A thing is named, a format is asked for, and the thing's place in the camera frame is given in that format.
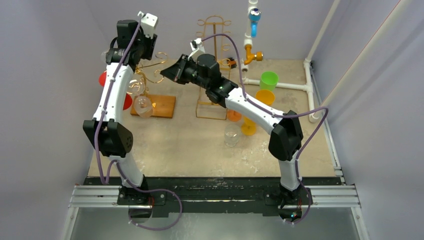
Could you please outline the clear stemmed glass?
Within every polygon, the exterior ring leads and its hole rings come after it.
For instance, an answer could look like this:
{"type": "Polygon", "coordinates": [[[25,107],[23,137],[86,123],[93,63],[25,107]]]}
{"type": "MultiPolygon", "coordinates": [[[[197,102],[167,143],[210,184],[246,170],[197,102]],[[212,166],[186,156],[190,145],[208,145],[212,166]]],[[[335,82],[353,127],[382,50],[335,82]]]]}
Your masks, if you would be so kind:
{"type": "Polygon", "coordinates": [[[132,97],[130,114],[141,118],[149,118],[153,114],[153,103],[148,97],[148,88],[143,78],[129,82],[127,93],[132,97]]]}

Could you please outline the red plastic goblet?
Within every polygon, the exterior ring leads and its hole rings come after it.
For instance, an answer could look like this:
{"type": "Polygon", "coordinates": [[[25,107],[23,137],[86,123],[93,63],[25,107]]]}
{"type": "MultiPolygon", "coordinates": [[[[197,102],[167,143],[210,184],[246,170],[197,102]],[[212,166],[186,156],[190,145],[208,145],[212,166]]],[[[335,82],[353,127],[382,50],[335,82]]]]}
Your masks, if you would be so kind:
{"type": "MultiPolygon", "coordinates": [[[[106,79],[107,79],[107,71],[104,70],[104,72],[102,72],[100,74],[100,76],[98,77],[98,83],[100,86],[104,87],[106,84],[106,79]]],[[[110,97],[109,97],[109,101],[112,100],[112,97],[119,97],[120,95],[117,92],[111,92],[110,97]]],[[[124,97],[124,102],[122,104],[122,110],[125,111],[127,109],[129,109],[133,104],[133,98],[126,93],[125,97],[124,97]]]]}

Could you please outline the clear wine glass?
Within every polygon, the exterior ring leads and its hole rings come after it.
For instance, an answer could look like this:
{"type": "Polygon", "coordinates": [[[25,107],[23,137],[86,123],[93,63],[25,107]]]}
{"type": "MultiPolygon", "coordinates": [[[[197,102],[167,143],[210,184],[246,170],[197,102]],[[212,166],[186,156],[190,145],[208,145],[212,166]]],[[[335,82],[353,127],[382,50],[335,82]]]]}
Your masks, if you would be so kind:
{"type": "Polygon", "coordinates": [[[102,61],[102,62],[104,62],[104,63],[106,63],[107,62],[107,54],[108,54],[108,50],[105,50],[105,51],[103,51],[102,53],[101,53],[101,55],[100,55],[100,60],[102,61]]]}

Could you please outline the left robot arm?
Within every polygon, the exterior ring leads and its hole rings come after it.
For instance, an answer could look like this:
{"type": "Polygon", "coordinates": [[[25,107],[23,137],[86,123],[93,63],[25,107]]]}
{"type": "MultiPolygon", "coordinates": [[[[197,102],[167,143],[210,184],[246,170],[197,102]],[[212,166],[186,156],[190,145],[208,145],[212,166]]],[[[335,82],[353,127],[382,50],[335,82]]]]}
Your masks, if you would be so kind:
{"type": "Polygon", "coordinates": [[[144,174],[131,153],[134,138],[122,124],[127,90],[140,60],[151,60],[157,35],[157,17],[120,20],[117,36],[105,54],[105,81],[98,107],[91,120],[83,122],[83,131],[94,148],[100,181],[107,185],[115,166],[122,186],[132,188],[129,197],[138,205],[149,199],[144,174]]]}

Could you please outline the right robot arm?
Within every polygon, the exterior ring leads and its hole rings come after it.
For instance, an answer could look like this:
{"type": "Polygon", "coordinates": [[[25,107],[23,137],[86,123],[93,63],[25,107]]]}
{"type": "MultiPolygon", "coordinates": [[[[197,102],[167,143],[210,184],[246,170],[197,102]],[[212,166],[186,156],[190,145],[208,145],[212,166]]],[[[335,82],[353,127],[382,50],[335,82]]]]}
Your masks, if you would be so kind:
{"type": "Polygon", "coordinates": [[[284,113],[246,94],[238,84],[222,75],[211,54],[201,54],[197,59],[182,54],[176,63],[161,70],[160,74],[175,83],[192,83],[205,89],[212,103],[242,114],[266,131],[270,136],[268,150],[279,161],[282,200],[292,204],[300,198],[302,178],[296,155],[304,136],[294,111],[284,113]]]}

